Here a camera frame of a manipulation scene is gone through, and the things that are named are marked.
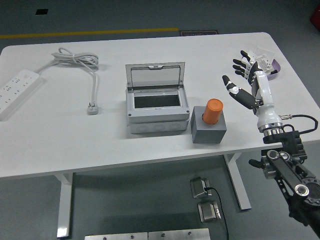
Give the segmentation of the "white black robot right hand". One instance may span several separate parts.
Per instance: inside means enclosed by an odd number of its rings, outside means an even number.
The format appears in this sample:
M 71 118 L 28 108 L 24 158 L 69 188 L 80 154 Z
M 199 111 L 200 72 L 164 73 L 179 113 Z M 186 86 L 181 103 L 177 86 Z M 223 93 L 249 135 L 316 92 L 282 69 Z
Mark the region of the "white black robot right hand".
M 222 77 L 229 95 L 258 117 L 257 128 L 262 133 L 265 130 L 281 128 L 282 120 L 274 110 L 268 76 L 276 73 L 266 55 L 257 56 L 251 50 L 241 51 L 242 58 L 234 59 L 232 66 L 235 73 L 247 80 L 251 93 L 236 86 L 228 76 Z

